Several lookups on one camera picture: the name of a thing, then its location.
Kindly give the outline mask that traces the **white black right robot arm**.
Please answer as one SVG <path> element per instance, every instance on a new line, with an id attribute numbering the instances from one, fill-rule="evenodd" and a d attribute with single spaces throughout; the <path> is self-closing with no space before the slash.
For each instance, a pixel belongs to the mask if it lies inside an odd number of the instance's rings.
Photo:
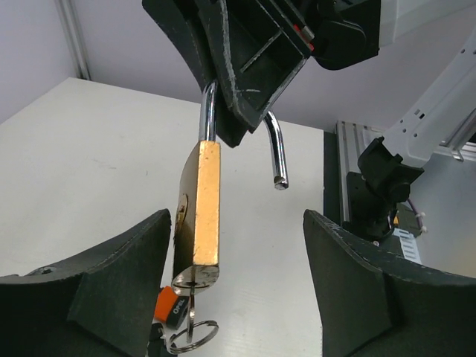
<path id="1" fill-rule="evenodd" d="M 467 1 L 144 1 L 181 54 L 230 147 L 263 122 L 308 59 L 337 71 L 377 56 L 410 30 Z M 424 95 L 373 139 L 347 174 L 344 227 L 386 237 L 434 149 L 475 118 L 475 38 L 470 36 Z"/>

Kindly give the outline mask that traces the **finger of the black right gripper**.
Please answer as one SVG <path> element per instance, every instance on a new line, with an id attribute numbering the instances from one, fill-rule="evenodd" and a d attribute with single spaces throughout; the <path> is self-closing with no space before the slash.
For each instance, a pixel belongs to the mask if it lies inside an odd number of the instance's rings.
<path id="1" fill-rule="evenodd" d="M 200 89 L 217 78 L 194 1 L 143 0 L 142 6 L 181 54 Z M 216 94 L 216 133 L 231 148 L 239 146 L 246 134 L 245 125 L 226 106 L 221 89 Z"/>

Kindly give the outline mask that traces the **black-headed key bunch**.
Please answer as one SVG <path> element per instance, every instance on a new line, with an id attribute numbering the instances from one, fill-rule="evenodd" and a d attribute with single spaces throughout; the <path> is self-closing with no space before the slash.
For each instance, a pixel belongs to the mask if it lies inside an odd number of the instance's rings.
<path id="1" fill-rule="evenodd" d="M 154 323 L 151 326 L 149 341 L 147 345 L 148 357 L 166 357 L 169 353 L 167 351 L 164 340 L 164 333 L 160 323 Z"/>

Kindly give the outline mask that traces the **silver key with ring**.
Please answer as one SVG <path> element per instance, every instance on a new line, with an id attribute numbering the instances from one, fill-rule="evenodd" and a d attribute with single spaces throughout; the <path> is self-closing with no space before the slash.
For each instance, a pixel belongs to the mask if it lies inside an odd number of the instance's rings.
<path id="1" fill-rule="evenodd" d="M 206 320 L 195 322 L 196 309 L 195 309 L 195 295 L 197 293 L 198 284 L 193 282 L 190 287 L 189 302 L 188 302 L 188 316 L 187 316 L 187 328 L 183 329 L 181 332 L 172 334 L 169 339 L 168 351 L 172 354 L 179 355 L 182 353 L 188 353 L 194 351 L 206 343 L 210 342 L 218 333 L 219 325 L 214 320 Z M 211 327 L 212 330 L 203 338 L 198 341 L 193 341 L 194 329 L 197 327 Z M 181 337 L 183 334 L 186 335 L 187 344 L 183 347 L 176 346 L 176 340 Z"/>

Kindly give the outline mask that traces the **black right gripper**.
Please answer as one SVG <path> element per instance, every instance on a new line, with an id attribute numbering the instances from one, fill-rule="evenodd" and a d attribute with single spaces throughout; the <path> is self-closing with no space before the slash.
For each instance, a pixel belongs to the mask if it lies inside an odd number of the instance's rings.
<path id="1" fill-rule="evenodd" d="M 255 129 L 310 55 L 330 71 L 377 56 L 381 10 L 379 0 L 201 1 L 227 108 Z"/>

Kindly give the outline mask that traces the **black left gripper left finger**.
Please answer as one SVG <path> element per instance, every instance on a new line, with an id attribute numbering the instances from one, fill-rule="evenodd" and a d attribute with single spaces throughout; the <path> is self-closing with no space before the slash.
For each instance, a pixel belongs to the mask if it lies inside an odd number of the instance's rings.
<path id="1" fill-rule="evenodd" d="M 144 356 L 170 241 L 159 210 L 122 234 L 1 278 L 3 356 Z"/>

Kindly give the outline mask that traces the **large brass padlock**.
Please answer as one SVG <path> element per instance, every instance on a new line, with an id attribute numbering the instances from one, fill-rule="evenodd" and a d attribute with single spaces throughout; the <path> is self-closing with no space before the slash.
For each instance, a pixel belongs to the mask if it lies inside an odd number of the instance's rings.
<path id="1" fill-rule="evenodd" d="M 216 141 L 217 81 L 202 92 L 199 137 L 182 170 L 174 233 L 177 295 L 210 288 L 219 277 L 221 146 Z"/>

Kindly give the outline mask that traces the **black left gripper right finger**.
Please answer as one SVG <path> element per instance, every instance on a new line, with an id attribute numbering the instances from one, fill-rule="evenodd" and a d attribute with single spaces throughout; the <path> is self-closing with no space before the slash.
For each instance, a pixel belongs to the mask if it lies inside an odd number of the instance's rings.
<path id="1" fill-rule="evenodd" d="M 314 210 L 303 233 L 325 356 L 473 356 L 475 280 L 414 263 Z"/>

